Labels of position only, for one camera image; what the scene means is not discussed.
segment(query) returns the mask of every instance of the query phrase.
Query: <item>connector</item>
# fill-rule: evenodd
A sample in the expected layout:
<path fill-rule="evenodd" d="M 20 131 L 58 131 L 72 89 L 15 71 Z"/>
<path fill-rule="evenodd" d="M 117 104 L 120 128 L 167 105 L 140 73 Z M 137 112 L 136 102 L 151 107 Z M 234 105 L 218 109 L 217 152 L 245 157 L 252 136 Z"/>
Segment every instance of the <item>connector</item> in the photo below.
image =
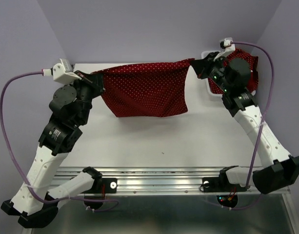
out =
<path fill-rule="evenodd" d="M 217 56 L 214 58 L 214 61 L 220 57 L 227 57 L 236 50 L 235 45 L 232 44 L 232 41 L 232 38 L 225 38 L 220 42 L 219 45 L 223 51 L 217 54 Z"/>
<path fill-rule="evenodd" d="M 66 59 L 59 59 L 58 63 L 53 67 L 53 80 L 55 82 L 67 85 L 73 83 L 75 80 L 81 79 L 72 71 L 72 66 Z"/>
<path fill-rule="evenodd" d="M 53 75 L 53 69 L 42 69 L 44 77 L 51 77 Z"/>

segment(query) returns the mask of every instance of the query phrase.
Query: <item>screw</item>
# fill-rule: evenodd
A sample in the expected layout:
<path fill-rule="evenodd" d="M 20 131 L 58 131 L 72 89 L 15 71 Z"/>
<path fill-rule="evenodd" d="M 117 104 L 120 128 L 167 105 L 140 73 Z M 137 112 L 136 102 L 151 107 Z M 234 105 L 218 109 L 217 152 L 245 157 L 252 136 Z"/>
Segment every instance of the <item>screw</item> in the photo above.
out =
<path fill-rule="evenodd" d="M 110 183 L 110 188 L 115 189 L 117 187 L 117 184 L 115 182 Z"/>
<path fill-rule="evenodd" d="M 210 183 L 206 180 L 204 183 L 203 183 L 203 186 L 205 187 L 205 188 L 209 188 L 209 185 Z"/>

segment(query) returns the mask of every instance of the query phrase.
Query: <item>red polka dot fabric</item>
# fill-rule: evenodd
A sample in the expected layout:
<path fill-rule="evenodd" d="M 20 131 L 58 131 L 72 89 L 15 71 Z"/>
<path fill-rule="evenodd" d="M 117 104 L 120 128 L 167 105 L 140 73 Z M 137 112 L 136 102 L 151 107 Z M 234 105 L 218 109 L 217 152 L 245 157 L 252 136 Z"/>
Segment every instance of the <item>red polka dot fabric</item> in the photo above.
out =
<path fill-rule="evenodd" d="M 102 71 L 103 100 L 117 117 L 168 117 L 187 112 L 184 96 L 189 68 L 179 62 L 141 63 Z"/>
<path fill-rule="evenodd" d="M 250 70 L 252 72 L 251 72 L 251 78 L 248 82 L 247 88 L 250 92 L 253 92 L 258 88 L 258 83 L 259 83 L 259 76 L 257 72 L 258 57 L 251 56 L 249 53 L 241 49 L 236 49 L 233 53 L 227 56 L 228 61 L 231 61 L 232 59 L 235 58 L 244 59 L 249 63 Z M 209 81 L 211 92 L 213 94 L 223 94 L 223 91 L 211 79 L 208 79 L 208 81 Z"/>

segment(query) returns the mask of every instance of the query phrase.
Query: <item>metal frame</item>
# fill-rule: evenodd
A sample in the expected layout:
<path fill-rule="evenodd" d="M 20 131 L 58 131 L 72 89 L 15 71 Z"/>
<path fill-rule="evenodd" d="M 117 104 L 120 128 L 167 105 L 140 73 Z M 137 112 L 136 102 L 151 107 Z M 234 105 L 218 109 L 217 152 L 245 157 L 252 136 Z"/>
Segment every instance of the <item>metal frame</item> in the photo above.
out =
<path fill-rule="evenodd" d="M 178 168 L 98 168 L 96 170 L 103 177 L 118 179 L 117 193 L 111 196 L 138 196 L 138 195 L 218 195 L 217 193 L 202 193 L 199 190 L 202 178 L 217 176 L 219 167 L 178 167 Z M 58 169 L 51 188 L 59 186 L 82 171 L 80 167 L 61 167 Z M 289 188 L 274 192 L 282 194 L 288 218 L 293 232 L 299 234 L 299 218 L 292 202 Z M 241 194 L 259 194 L 252 187 Z M 33 234 L 32 229 L 23 229 L 21 234 Z"/>

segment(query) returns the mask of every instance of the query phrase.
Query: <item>white table surface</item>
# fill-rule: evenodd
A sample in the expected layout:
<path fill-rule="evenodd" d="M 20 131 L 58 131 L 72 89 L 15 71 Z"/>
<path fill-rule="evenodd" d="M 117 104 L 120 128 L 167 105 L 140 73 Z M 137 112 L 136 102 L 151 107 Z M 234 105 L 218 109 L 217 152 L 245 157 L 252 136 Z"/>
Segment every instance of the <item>white table surface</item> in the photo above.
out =
<path fill-rule="evenodd" d="M 122 64 L 76 64 L 86 73 Z M 62 167 L 249 166 L 253 145 L 222 102 L 211 101 L 205 80 L 189 68 L 188 112 L 179 116 L 117 118 L 101 97 L 93 100 L 83 135 Z M 256 166 L 261 166 L 257 157 Z"/>

